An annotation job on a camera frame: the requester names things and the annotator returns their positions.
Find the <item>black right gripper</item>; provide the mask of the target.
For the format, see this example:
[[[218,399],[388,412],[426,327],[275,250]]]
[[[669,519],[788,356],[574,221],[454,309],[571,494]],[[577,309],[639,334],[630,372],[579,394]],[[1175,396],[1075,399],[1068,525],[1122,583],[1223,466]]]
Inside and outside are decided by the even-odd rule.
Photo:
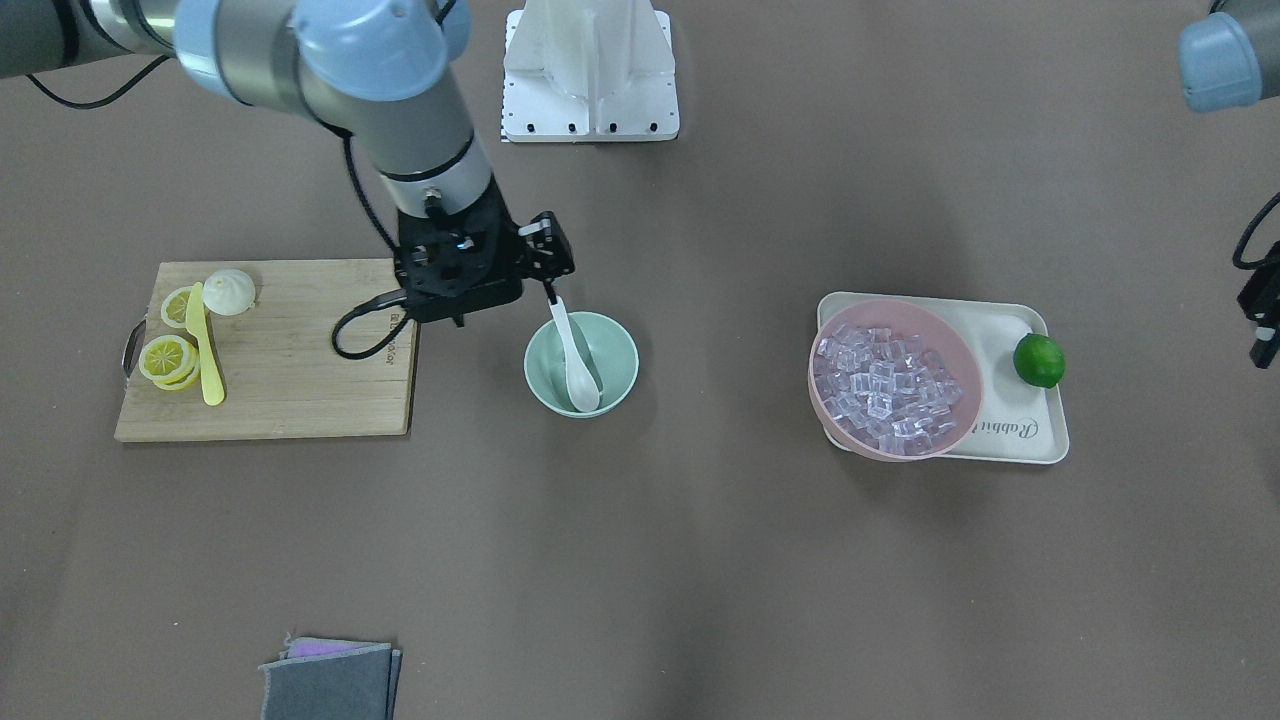
[[[410,320],[462,325],[470,313],[518,300],[525,281],[541,283],[548,304],[558,304],[554,281],[576,263],[553,211],[521,225],[495,184],[454,213],[436,200],[424,206],[425,217],[398,211],[396,219],[393,268]]]

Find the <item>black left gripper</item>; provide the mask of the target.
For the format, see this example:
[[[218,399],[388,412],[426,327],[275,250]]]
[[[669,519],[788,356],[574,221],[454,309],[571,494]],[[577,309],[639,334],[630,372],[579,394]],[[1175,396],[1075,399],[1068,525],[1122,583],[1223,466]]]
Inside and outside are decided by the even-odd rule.
[[[1279,351],[1279,242],[1275,242],[1236,296],[1247,320],[1253,322],[1251,361],[1268,369]]]

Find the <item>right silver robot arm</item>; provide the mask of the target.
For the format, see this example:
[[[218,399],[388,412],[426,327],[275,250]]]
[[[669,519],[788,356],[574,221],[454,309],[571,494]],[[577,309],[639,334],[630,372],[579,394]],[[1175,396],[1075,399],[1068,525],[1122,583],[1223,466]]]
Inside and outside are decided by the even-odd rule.
[[[575,269],[553,213],[509,217],[451,70],[470,40],[463,1],[5,1],[1,32],[4,78],[154,55],[361,145],[397,209],[384,240],[398,286],[353,316],[399,306],[462,325]]]

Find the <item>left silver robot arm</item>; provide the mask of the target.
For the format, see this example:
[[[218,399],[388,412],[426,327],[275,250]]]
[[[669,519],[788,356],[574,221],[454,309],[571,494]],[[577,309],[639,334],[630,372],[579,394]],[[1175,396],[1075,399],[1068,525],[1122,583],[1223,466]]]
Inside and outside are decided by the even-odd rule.
[[[1248,108],[1279,94],[1279,3],[1212,1],[1204,19],[1179,36],[1178,61],[1183,97],[1193,111]],[[1231,264],[1251,274],[1236,296],[1244,318],[1254,327],[1249,357],[1267,369],[1277,356],[1279,246],[1247,260],[1256,231],[1276,210],[1274,195],[1245,225],[1233,250]]]

